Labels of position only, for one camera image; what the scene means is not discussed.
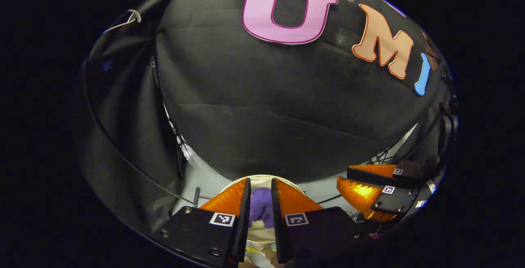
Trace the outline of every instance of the black background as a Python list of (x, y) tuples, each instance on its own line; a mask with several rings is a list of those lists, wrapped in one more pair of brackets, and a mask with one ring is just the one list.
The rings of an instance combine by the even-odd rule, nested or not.
[[(16, 79), (5, 118), (8, 267), (189, 266), (118, 221), (82, 178), (71, 148), (71, 93), (82, 59), (142, 0), (3, 0)], [(518, 266), (519, 111), (516, 0), (388, 0), (433, 38), (459, 89), (460, 136), (438, 191), (396, 236), (357, 251), (355, 266)], [(11, 150), (22, 155), (11, 154)], [(6, 182), (11, 189), (11, 182)]]

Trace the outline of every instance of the fisheye lens view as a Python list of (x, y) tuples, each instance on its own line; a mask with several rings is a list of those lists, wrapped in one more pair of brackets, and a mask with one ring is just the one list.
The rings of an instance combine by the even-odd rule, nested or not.
[(346, 267), (402, 236), (447, 178), (454, 70), (388, 0), (142, 0), (111, 14), (78, 70), (75, 157), (92, 195), (173, 257)]

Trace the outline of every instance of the pink letter u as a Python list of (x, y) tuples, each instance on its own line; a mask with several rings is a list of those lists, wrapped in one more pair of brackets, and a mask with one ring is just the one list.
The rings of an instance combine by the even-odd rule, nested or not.
[(307, 0), (302, 24), (284, 27), (274, 22), (277, 0), (245, 0), (242, 11), (244, 29), (253, 36), (266, 41), (286, 45), (300, 45), (316, 40), (323, 32), (331, 4), (337, 0)]

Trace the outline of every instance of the tag sticker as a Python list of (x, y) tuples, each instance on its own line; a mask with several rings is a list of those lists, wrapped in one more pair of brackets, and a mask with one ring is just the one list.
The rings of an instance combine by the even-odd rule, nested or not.
[(308, 225), (308, 219), (305, 213), (285, 215), (285, 221), (288, 226)]
[(433, 194), (436, 191), (436, 186), (432, 182), (432, 180), (428, 180), (427, 182), (428, 189), (430, 189), (430, 192)]
[(418, 203), (416, 203), (416, 208), (420, 208), (422, 206), (424, 206), (426, 203), (426, 200), (420, 200), (418, 201)]
[(232, 227), (235, 215), (215, 213), (210, 221), (210, 224)]
[(395, 190), (395, 187), (385, 186), (382, 192), (391, 195), (392, 193), (394, 193), (394, 190)]

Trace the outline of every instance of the screw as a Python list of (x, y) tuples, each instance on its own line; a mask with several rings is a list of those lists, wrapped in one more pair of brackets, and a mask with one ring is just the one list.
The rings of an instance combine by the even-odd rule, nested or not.
[(210, 250), (210, 254), (214, 257), (220, 257), (223, 253), (220, 250)]
[(160, 229), (159, 233), (165, 238), (169, 237), (169, 232), (166, 229)]

